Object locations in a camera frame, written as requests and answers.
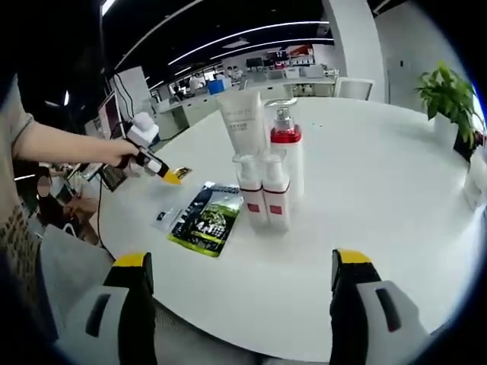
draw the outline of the computer monitor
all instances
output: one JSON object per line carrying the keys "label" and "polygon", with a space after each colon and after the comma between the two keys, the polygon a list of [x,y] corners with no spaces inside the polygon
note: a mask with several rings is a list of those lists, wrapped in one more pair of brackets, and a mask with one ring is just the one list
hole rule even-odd
{"label": "computer monitor", "polygon": [[105,139],[115,139],[123,137],[122,117],[120,115],[119,103],[116,93],[112,92],[98,109],[101,128]]}
{"label": "computer monitor", "polygon": [[264,61],[262,60],[262,57],[258,57],[256,59],[247,59],[245,63],[248,68],[264,66]]}

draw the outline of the person's arm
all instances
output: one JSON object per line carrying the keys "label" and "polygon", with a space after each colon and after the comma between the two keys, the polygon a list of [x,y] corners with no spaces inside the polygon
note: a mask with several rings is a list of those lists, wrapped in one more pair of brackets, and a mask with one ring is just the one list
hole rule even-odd
{"label": "person's arm", "polygon": [[50,163],[102,162],[116,166],[126,154],[138,149],[124,140],[105,141],[75,135],[37,122],[30,122],[13,146],[14,158]]}

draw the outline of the hand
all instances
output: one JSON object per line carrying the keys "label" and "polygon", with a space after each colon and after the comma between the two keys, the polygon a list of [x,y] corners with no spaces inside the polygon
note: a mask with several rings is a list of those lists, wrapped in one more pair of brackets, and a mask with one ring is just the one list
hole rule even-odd
{"label": "hand", "polygon": [[104,162],[114,167],[118,166],[122,158],[127,154],[136,156],[138,148],[128,141],[116,139],[115,141],[108,141],[110,144],[107,155],[104,157]]}

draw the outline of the white chair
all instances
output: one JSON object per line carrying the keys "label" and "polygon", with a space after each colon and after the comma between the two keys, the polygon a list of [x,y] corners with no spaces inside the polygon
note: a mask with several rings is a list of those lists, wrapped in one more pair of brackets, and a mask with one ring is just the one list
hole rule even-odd
{"label": "white chair", "polygon": [[373,80],[360,78],[337,78],[333,97],[368,100],[374,86]]}

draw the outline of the table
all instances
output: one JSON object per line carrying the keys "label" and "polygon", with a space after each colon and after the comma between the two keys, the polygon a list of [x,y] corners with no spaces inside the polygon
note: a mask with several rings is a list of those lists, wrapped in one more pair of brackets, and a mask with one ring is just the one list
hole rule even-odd
{"label": "table", "polygon": [[[177,187],[143,176],[103,196],[100,232],[115,256],[151,252],[154,297],[194,326],[252,351],[328,361],[332,250],[357,249],[394,281],[434,331],[468,290],[480,257],[482,212],[462,193],[466,162],[441,150],[432,123],[409,109],[301,98],[306,197],[286,234],[265,236],[240,213],[218,259],[151,226]],[[194,169],[180,187],[235,183],[233,149],[219,112],[158,152]]]}

